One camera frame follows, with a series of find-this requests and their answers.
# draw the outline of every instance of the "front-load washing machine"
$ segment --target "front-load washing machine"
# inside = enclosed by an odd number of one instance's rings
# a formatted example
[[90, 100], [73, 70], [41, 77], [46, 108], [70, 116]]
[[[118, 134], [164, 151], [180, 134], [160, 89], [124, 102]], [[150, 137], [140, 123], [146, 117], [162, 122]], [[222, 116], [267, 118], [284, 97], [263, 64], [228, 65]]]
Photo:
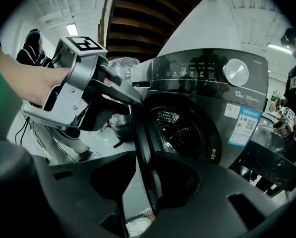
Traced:
[[265, 58], [196, 49], [132, 69], [132, 85], [174, 154], [229, 167], [252, 136], [268, 89]]

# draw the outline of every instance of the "human arm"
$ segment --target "human arm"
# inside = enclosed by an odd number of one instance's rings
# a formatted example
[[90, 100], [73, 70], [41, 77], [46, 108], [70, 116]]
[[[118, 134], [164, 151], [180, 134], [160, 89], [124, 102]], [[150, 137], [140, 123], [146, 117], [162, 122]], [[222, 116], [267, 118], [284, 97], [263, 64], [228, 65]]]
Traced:
[[0, 47], [0, 74], [21, 99], [34, 104], [43, 106], [50, 90], [60, 85], [68, 72], [68, 68], [51, 69], [20, 64]]
[[280, 105], [282, 107], [286, 107], [288, 105], [289, 100], [287, 98], [281, 99]]
[[288, 130], [286, 127], [282, 130], [283, 136], [289, 135], [290, 133], [292, 133], [296, 129], [296, 116], [292, 120], [292, 122], [290, 124], [290, 128], [292, 128], [292, 130]]

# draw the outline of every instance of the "black hair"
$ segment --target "black hair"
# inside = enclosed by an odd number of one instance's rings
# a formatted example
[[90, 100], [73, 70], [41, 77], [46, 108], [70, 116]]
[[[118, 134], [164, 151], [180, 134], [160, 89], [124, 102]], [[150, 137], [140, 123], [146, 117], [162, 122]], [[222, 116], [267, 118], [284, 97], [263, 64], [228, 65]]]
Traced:
[[280, 39], [281, 45], [287, 46], [292, 45], [296, 38], [296, 30], [293, 28], [288, 28], [284, 34], [284, 36]]
[[35, 54], [38, 56], [40, 53], [39, 51], [40, 51], [41, 33], [38, 33], [36, 31], [39, 31], [39, 30], [35, 28], [28, 33], [28, 37], [23, 45], [23, 48], [25, 48], [26, 46], [31, 46]]

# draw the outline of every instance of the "control panel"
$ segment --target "control panel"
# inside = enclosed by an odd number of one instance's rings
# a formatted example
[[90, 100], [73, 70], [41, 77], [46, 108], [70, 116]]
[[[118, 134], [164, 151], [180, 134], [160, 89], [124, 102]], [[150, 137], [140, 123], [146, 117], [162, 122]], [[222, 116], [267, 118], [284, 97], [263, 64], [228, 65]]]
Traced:
[[268, 62], [236, 50], [180, 51], [139, 64], [132, 70], [132, 83], [135, 87], [208, 96], [263, 110]]

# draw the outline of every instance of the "ceiling light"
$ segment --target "ceiling light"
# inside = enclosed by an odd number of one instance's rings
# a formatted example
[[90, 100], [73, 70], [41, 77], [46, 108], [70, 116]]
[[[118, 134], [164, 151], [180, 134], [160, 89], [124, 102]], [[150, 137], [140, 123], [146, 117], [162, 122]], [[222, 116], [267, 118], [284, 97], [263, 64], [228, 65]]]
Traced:
[[285, 48], [282, 48], [282, 47], [279, 47], [279, 46], [276, 46], [276, 45], [273, 45], [273, 44], [268, 44], [268, 47], [272, 48], [272, 49], [275, 49], [275, 50], [280, 50], [280, 51], [283, 51], [283, 52], [285, 52], [287, 54], [292, 55], [292, 52], [290, 50], [288, 50], [288, 49], [285, 49]]
[[69, 35], [78, 35], [75, 23], [68, 24], [66, 28], [68, 30]]

